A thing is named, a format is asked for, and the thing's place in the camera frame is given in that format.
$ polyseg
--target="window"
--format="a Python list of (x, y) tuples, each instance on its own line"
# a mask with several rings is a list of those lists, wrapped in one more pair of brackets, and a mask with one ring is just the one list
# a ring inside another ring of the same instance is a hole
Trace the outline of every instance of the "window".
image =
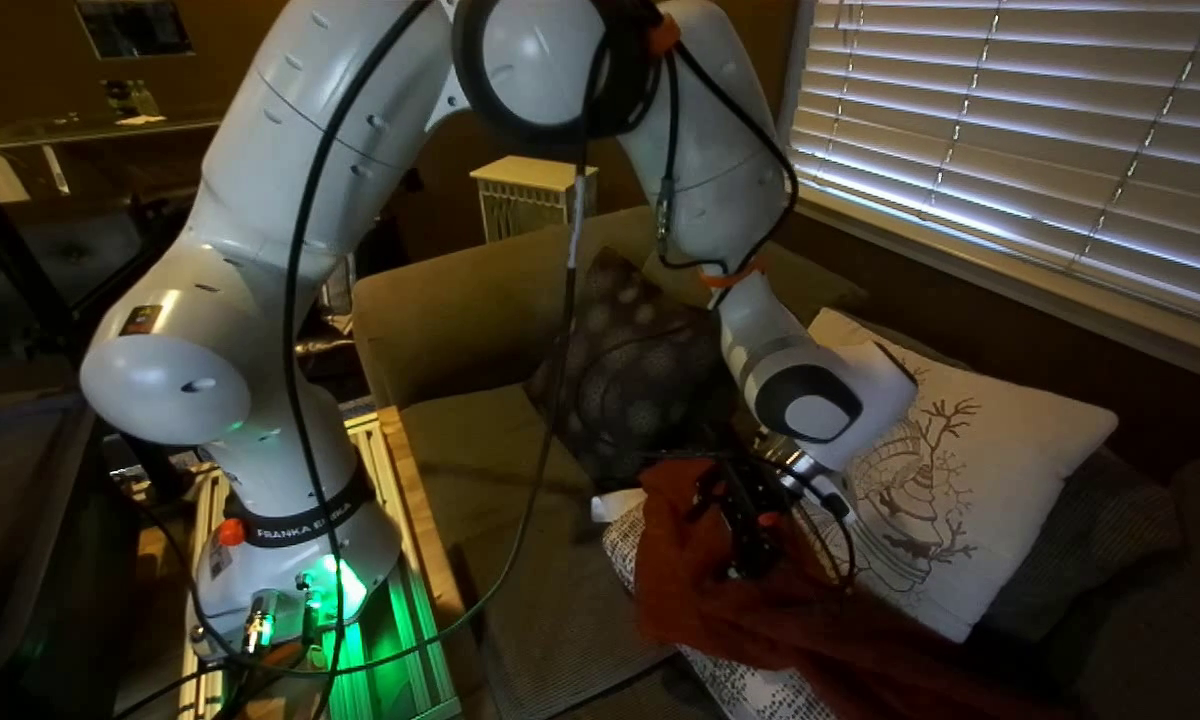
[(1200, 319), (1200, 0), (814, 0), (810, 201)]

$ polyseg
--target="table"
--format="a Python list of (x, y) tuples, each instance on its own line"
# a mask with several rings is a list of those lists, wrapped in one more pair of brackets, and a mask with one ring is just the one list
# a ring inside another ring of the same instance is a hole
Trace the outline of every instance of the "table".
[[(359, 461), (378, 485), (378, 500), (402, 529), (402, 565), (394, 581), (367, 601), (365, 619), (343, 631), (340, 666), (371, 664), (402, 649), (418, 649), (420, 638), (444, 631), (465, 611), (449, 552), (441, 542), (441, 529), (420, 485), (409, 432), (396, 408), (358, 410), (343, 420)], [(216, 506), (223, 500), (223, 478), (204, 478), (198, 534), (216, 529)], [(330, 715), (333, 720), (396, 720), (396, 715), (462, 715), (456, 679), (449, 670), (449, 657), (470, 652), (470, 631), (451, 631), (449, 638), (432, 638), (420, 652), (409, 652), (371, 670), (348, 670), (336, 679)], [(252, 720), (304, 715), (317, 701), (322, 679), (279, 679), (266, 696), (250, 703)], [(221, 670), (199, 677), (179, 691), (179, 720), (216, 715), (230, 679)]]

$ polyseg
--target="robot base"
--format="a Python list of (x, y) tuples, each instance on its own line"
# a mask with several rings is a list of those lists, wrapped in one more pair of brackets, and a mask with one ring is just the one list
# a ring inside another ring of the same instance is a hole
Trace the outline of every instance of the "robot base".
[[(230, 497), (230, 478), (211, 476), (199, 492), (198, 529), (221, 529)], [(340, 569), (323, 533), (285, 548), (223, 542), (208, 533), (198, 554), (199, 611), (190, 611), (198, 657), (223, 659), (330, 631), (336, 619), (358, 623), (359, 604), (402, 561), (402, 533), (367, 500), (336, 523), (336, 534)]]
[[(402, 534), (402, 548), (394, 542), (384, 561), (381, 584), (365, 584), (365, 604), (358, 614), (348, 614), (343, 636), (336, 631), (317, 631), (317, 638), (304, 644), (304, 659), (279, 670), (266, 691), (252, 691), (240, 685), (240, 670), (221, 666), (208, 670), (198, 685), (179, 688), (179, 708), (194, 708), (190, 715), (223, 715), (230, 703), (250, 691), (244, 708), (275, 708), (275, 701), (288, 708), (285, 715), (308, 715), (317, 708), (317, 691), (330, 679), (333, 652), (340, 649), (340, 677), (330, 696), (330, 720), (359, 720), (359, 715), (432, 715), (432, 720), (451, 720), (465, 715), (449, 657), (441, 636), (438, 601), (429, 588), (429, 577), (418, 561), (418, 534), (414, 534), (414, 510), (405, 500), (405, 489), (396, 478), (396, 464), (389, 454), (381, 417), (343, 417), (348, 438), (367, 468), (367, 478), (378, 489), (381, 504), (365, 504), (359, 517), (348, 517), (340, 523), (340, 534), (353, 539), (358, 520), (371, 520), (378, 529), (389, 529), (394, 539)], [(198, 554), (199, 569), (211, 554), (211, 529), (223, 517), (231, 489), (216, 468), (204, 468), (199, 476), (199, 504), (198, 504)], [(311, 570), (330, 577), (330, 548), (317, 542), (317, 561), (308, 565)], [(358, 542), (343, 542), (343, 569), (359, 577), (359, 554)], [(271, 604), (275, 614), (288, 611), (279, 593), (261, 593), (261, 604)], [(238, 638), (244, 638), (240, 614), (223, 614), (211, 627), (238, 627)], [(211, 638), (184, 644), (184, 670), (204, 670), (208, 657), (199, 649), (211, 649)]]

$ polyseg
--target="wire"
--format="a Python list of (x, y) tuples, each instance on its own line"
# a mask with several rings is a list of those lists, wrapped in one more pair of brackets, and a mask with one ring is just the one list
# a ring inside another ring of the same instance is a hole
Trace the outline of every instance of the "wire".
[[(465, 631), (465, 627), (470, 627), (470, 623), (472, 623), (472, 619), (503, 593), (512, 569), (522, 565), (523, 542), (529, 542), (529, 520), (533, 520), (533, 506), (538, 506), (538, 500), (540, 500), (540, 485), (546, 485), (546, 468), (549, 468), (549, 446), (553, 446), (553, 432), (546, 432), (546, 442), (540, 442), (540, 454), (538, 454), (538, 473), (533, 473), (538, 478), (533, 478), (533, 489), (529, 489), (529, 497), (523, 497), (523, 506), (522, 506), (522, 520), (515, 520), (512, 548), (507, 548), (507, 554), (503, 554), (497, 581), (488, 584), (488, 593), (486, 593), (479, 601), (472, 601), (472, 608), (462, 611), (451, 623), (444, 623), (438, 636), (423, 636), (423, 638), (418, 638), (418, 644), (409, 644), (409, 649), (402, 649), (402, 652), (389, 652), (389, 657), (378, 657), (378, 659), (365, 659), (365, 664), (343, 664), (343, 666), (336, 666), (336, 677), (371, 670), (371, 666), (396, 664), (396, 659), (405, 659), (405, 657), (414, 657), (414, 652), (423, 652), (423, 649), (432, 649), (432, 644), (441, 644), (441, 638)], [(179, 539), (170, 533), (170, 523), (155, 523), (155, 529), (174, 539), (175, 561), (184, 561), (184, 548), (179, 548)], [(129, 720), (129, 715), (135, 715), (139, 708), (155, 703), (160, 696), (175, 691), (179, 685), (194, 685), (194, 679), (211, 677), (211, 670), (223, 670), (223, 666), (231, 666), (231, 664), (250, 664), (250, 659), (244, 659), (240, 652), (231, 652), (231, 659), (223, 659), (223, 664), (208, 664), (208, 666), (184, 670), (184, 677), (175, 677), (174, 685), (164, 685), (164, 688), (149, 691), (146, 701), (129, 703), (117, 720)], [(330, 670), (285, 666), (279, 677), (330, 677)]]
[(308, 638), (288, 638), (288, 644), (266, 649), (266, 657), (271, 657), (271, 659), (285, 657), (285, 652), (293, 652), (285, 666), (267, 666), (267, 659), (244, 666), (244, 677), (238, 679), (238, 688), (230, 688), (223, 701), (221, 701), (221, 715), (223, 720), (240, 715), (252, 691), (266, 691), (279, 677), (288, 677), (293, 666), (302, 666), (308, 659)]
[(767, 146), (767, 157), (784, 166), (788, 174), (788, 204), (784, 211), (767, 225), (767, 232), (757, 235), (757, 243), (747, 247), (747, 255), (736, 266), (747, 266), (757, 258), (757, 251), (763, 247), (763, 241), (771, 241), (797, 211), (802, 201), (802, 174), (788, 160), (788, 151), (763, 130), (763, 124), (740, 107), (710, 71), (705, 64), (688, 50), (688, 42), (676, 42), (676, 57), (688, 64), (688, 71)]
[[(586, 91), (586, 102), (592, 102), (592, 89), (597, 89), (597, 77), (601, 77), (601, 50), (606, 42), (597, 42), (597, 57), (592, 57), (592, 71), (589, 71), (589, 91)], [(586, 197), (586, 180), (589, 180), (589, 151), (586, 151), (586, 139), (589, 139), (589, 124), (579, 124), (579, 151), (575, 151), (575, 201)], [(586, 225), (586, 211), (571, 211), (567, 221), (567, 251), (563, 251), (563, 312), (562, 312), (562, 337), (563, 337), (563, 348), (567, 348), (567, 327), (571, 327), (571, 315), (575, 315), (575, 255), (579, 255), (579, 225)], [(549, 364), (549, 385), (556, 385), (563, 372), (563, 350), (556, 350), (556, 358)], [(515, 520), (515, 534), (512, 534), (512, 548), (501, 565), (501, 570), (494, 577), (494, 584), (472, 601), (470, 611), (462, 611), (451, 623), (444, 623), (438, 636), (423, 636), (402, 652), (389, 652), (389, 657), (378, 657), (378, 659), (365, 659), (365, 664), (343, 664), (343, 666), (330, 666), (330, 677), (353, 677), (353, 670), (371, 670), (371, 666), (384, 666), (384, 664), (396, 664), (414, 652), (423, 652), (456, 631), (465, 631), (501, 593), (503, 584), (512, 581), (522, 554), (523, 554), (523, 542), (529, 542), (529, 523), (533, 523), (533, 510), (538, 510), (538, 500), (540, 500), (540, 489), (546, 489), (546, 476), (549, 476), (549, 461), (553, 461), (553, 438), (556, 438), (556, 425), (562, 425), (562, 404), (549, 408), (549, 425), (546, 425), (546, 434), (540, 434), (540, 451), (538, 451), (538, 464), (533, 464), (533, 485), (523, 492), (523, 506), (522, 506), (522, 520)]]
[(311, 432), (304, 425), (304, 404), (302, 404), (302, 388), (298, 388), (298, 364), (288, 358), (293, 354), (293, 331), (298, 331), (298, 279), (302, 279), (302, 251), (308, 243), (308, 225), (311, 225), (311, 207), (317, 207), (317, 187), (323, 180), (323, 164), (330, 164), (330, 151), (353, 112), (353, 102), (359, 99), (365, 85), (371, 80), (371, 71), (384, 64), (384, 57), (402, 42), (402, 37), (414, 26), (414, 18), (429, 11), (429, 0), (414, 0), (396, 18), (394, 26), (371, 42), (371, 50), (365, 57), (365, 64), (358, 67), (358, 77), (348, 80), (348, 89), (340, 91), (323, 130), (322, 130), (322, 143), (317, 143), (317, 157), (311, 157), (311, 166), (308, 166), (308, 180), (304, 180), (304, 197), (302, 197), (302, 207), (298, 207), (298, 221), (293, 221), (293, 243), (288, 243), (288, 266), (285, 266), (285, 322), (279, 322), (279, 367), (285, 367), (285, 396), (288, 396), (288, 408), (293, 408), (293, 425), (298, 425), (298, 434), (302, 434), (302, 451), (304, 451), (304, 464), (308, 464), (308, 478), (311, 478), (311, 497), (322, 504), (322, 523), (323, 523), (323, 534), (330, 534), (330, 554), (333, 554), (333, 584), (336, 584), (336, 636), (333, 636), (333, 659), (330, 659), (330, 679), (322, 688), (322, 701), (317, 701), (317, 713), (311, 715), (323, 715), (330, 708), (330, 696), (333, 696), (333, 685), (336, 685), (336, 664), (340, 664), (340, 652), (343, 652), (343, 565), (340, 565), (340, 539), (336, 539), (336, 529), (333, 529), (333, 510), (330, 510), (330, 497), (323, 497), (323, 485), (322, 485), (322, 468), (317, 468), (317, 451), (311, 451)]
[(681, 164), (681, 58), (669, 57), (669, 157), (665, 157), (665, 174), (660, 174), (660, 187), (656, 187), (656, 258), (665, 266), (705, 266), (711, 264), (720, 276), (729, 276), (729, 258), (720, 255), (710, 255), (710, 258), (674, 258), (674, 247), (669, 247), (669, 235), (676, 228), (676, 164)]
[(601, 685), (601, 688), (592, 688), (592, 691), (586, 691), (586, 696), (571, 696), (563, 708), (553, 708), (549, 715), (579, 713), (579, 708), (589, 708), (589, 703), (597, 703), (597, 701), (606, 701), (606, 696), (612, 696), (612, 691), (625, 691), (625, 688), (633, 688), (633, 685), (641, 685), (641, 679), (665, 670), (665, 666), (676, 664), (676, 659), (681, 659), (681, 652), (669, 649), (669, 652), (653, 657), (648, 664), (633, 666), (629, 677), (615, 677), (615, 679), (610, 679), (610, 685)]
[(174, 529), (160, 520), (160, 510), (146, 506), (139, 510), (160, 529), (160, 534), (170, 539), (170, 552), (179, 569), (179, 581), (190, 584), (190, 596), (194, 596), (194, 611), (198, 611), (198, 623), (204, 627), (204, 636), (230, 657), (230, 664), (252, 664), (244, 652), (238, 652), (221, 631), (216, 623), (208, 623), (208, 611), (204, 611), (204, 596), (198, 588), (198, 577), (194, 577), (194, 561), (184, 552), (184, 542), (174, 534)]
[(805, 485), (805, 492), (838, 520), (838, 529), (842, 529), (842, 539), (844, 539), (844, 561), (842, 561), (842, 569), (838, 569), (838, 552), (833, 552), (833, 542), (827, 542), (827, 534), (820, 533), (820, 523), (810, 517), (810, 506), (805, 504), (797, 504), (797, 510), (802, 510), (802, 529), (814, 534), (814, 542), (816, 542), (816, 552), (833, 565), (833, 570), (838, 570), (838, 588), (842, 593), (851, 593), (851, 584), (855, 584), (855, 570), (862, 570), (862, 554), (855, 554), (855, 534), (851, 534), (851, 529), (850, 529), (850, 520), (844, 520), (844, 504), (825, 504), (825, 497), (820, 492), (814, 492), (810, 485)]

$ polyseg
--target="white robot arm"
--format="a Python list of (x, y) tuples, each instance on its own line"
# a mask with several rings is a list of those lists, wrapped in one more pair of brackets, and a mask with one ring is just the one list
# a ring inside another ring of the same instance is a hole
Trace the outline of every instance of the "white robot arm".
[[(676, 85), (648, 89), (621, 143), (643, 190), (674, 207), (669, 251), (731, 283), (716, 298), (723, 358), (757, 420), (838, 473), (902, 417), (912, 385), (879, 350), (814, 348), (747, 272), (788, 207), (763, 91), (716, 3), (669, 0), (660, 11), (693, 57), (676, 50)], [(204, 157), (184, 232), (117, 298), (79, 367), (107, 425), (199, 442), (231, 478), (244, 542), (198, 577), (216, 636), (240, 644), (255, 593), (293, 593), (333, 534), (365, 588), (394, 570), (396, 533), (340, 410), (298, 379), (293, 315), (371, 228), (444, 112), (472, 99), (529, 118), (529, 130), (575, 137), (601, 37), (592, 0), (293, 0), (279, 11)]]

